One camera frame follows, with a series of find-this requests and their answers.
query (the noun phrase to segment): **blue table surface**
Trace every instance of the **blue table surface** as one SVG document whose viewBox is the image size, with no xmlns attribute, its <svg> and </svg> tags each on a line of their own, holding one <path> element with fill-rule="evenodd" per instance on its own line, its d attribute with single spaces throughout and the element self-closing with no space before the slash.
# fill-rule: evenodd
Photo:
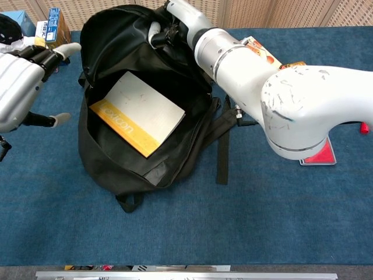
<svg viewBox="0 0 373 280">
<path fill-rule="evenodd" d="M 373 71 L 373 27 L 230 33 L 254 36 L 283 63 Z M 274 154 L 260 127 L 235 127 L 227 186 L 215 183 L 215 142 L 190 177 L 146 194 L 128 215 L 78 155 L 81 70 L 76 54 L 33 106 L 71 112 L 69 123 L 5 135 L 13 149 L 0 164 L 0 265 L 373 264 L 373 146 L 358 125 L 334 128 L 338 163 L 315 167 Z M 216 86 L 213 94 L 224 97 Z"/>
</svg>

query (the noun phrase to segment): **robotic hand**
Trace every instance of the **robotic hand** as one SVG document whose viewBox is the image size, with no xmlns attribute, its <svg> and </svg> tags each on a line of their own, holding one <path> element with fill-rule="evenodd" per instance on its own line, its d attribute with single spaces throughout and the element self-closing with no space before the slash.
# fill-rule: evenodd
<svg viewBox="0 0 373 280">
<path fill-rule="evenodd" d="M 78 43 L 54 50 L 32 45 L 0 54 L 0 133 L 16 130 L 21 124 L 55 127 L 70 119 L 69 113 L 47 117 L 30 109 L 59 63 L 80 49 Z M 1 161 L 12 146 L 1 136 L 0 146 Z"/>
<path fill-rule="evenodd" d="M 373 125 L 373 72 L 308 65 L 280 71 L 184 0 L 168 0 L 164 8 L 188 29 L 197 64 L 257 120 L 278 155 L 305 159 L 323 148 L 334 126 Z"/>
</svg>

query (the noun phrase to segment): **white book cover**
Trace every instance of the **white book cover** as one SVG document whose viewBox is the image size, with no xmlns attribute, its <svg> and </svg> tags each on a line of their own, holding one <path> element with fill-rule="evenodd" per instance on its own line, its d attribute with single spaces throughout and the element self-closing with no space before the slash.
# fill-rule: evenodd
<svg viewBox="0 0 373 280">
<path fill-rule="evenodd" d="M 90 108 L 145 157 L 173 132 L 185 111 L 130 72 Z"/>
</svg>

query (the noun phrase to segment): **beige wall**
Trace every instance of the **beige wall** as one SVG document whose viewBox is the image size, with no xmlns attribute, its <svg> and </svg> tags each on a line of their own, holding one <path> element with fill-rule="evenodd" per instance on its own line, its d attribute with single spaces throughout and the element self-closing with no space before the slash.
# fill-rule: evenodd
<svg viewBox="0 0 373 280">
<path fill-rule="evenodd" d="M 0 0 L 0 11 L 25 9 L 44 20 L 49 7 L 60 7 L 71 30 L 80 30 L 91 15 L 112 6 L 138 4 L 152 9 L 165 0 Z M 373 25 L 373 0 L 188 0 L 215 26 L 314 27 Z"/>
</svg>

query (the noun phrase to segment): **blue box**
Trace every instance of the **blue box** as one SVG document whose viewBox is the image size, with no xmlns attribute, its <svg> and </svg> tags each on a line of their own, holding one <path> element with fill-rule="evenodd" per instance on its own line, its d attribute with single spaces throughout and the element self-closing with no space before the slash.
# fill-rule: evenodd
<svg viewBox="0 0 373 280">
<path fill-rule="evenodd" d="M 35 36 L 36 27 L 31 21 L 25 10 L 12 10 L 10 12 L 0 12 L 3 15 L 9 16 L 16 21 L 21 27 L 22 34 L 27 37 Z"/>
</svg>

